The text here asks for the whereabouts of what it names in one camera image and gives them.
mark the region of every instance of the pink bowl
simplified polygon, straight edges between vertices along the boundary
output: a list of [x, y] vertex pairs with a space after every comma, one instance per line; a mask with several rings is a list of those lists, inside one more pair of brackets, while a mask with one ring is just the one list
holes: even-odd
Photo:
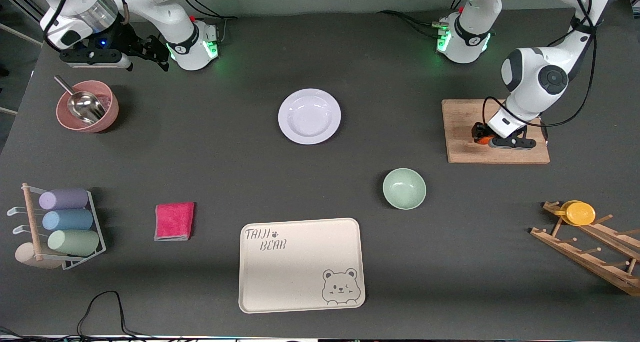
[[71, 114], [67, 107], [71, 94], [69, 94], [69, 92], [64, 92], [62, 97], [60, 97], [60, 100], [57, 101], [57, 108], [55, 109], [55, 116], [57, 116], [57, 121], [62, 125], [62, 127], [71, 131], [98, 133], [103, 132], [116, 122], [118, 113], [120, 112], [120, 107], [118, 105], [118, 98], [116, 98], [114, 92], [112, 92], [112, 89], [110, 89], [109, 86], [98, 80], [85, 80], [85, 82], [80, 82], [73, 86], [73, 89], [76, 91], [91, 92], [98, 99], [104, 100], [106, 98], [108, 101], [103, 102], [102, 105], [107, 112], [96, 123], [87, 125]]

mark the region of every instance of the yellow mug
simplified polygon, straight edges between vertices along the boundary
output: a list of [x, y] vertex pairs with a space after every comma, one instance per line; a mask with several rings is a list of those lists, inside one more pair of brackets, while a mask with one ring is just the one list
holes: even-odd
[[571, 226], [587, 226], [596, 221], [594, 208], [579, 200], [568, 201], [562, 205], [560, 210], [554, 211], [553, 214]]

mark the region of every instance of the silver metal cylinder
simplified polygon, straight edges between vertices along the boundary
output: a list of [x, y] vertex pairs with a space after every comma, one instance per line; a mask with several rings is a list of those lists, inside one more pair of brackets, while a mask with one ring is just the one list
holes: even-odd
[[118, 6], [113, 0], [98, 0], [77, 18], [84, 21], [93, 29], [93, 33], [100, 33], [111, 27], [118, 17]]

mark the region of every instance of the purple cup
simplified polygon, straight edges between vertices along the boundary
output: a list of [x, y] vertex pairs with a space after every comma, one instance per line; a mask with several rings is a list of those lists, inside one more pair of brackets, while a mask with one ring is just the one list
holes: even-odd
[[40, 196], [39, 204], [43, 210], [71, 210], [85, 208], [89, 195], [82, 188], [55, 189]]

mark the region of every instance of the folded cloth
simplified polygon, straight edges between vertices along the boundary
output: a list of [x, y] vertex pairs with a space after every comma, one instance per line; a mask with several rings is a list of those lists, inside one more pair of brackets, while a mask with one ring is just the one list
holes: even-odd
[[161, 204], [155, 207], [156, 242], [188, 241], [192, 237], [196, 203]]

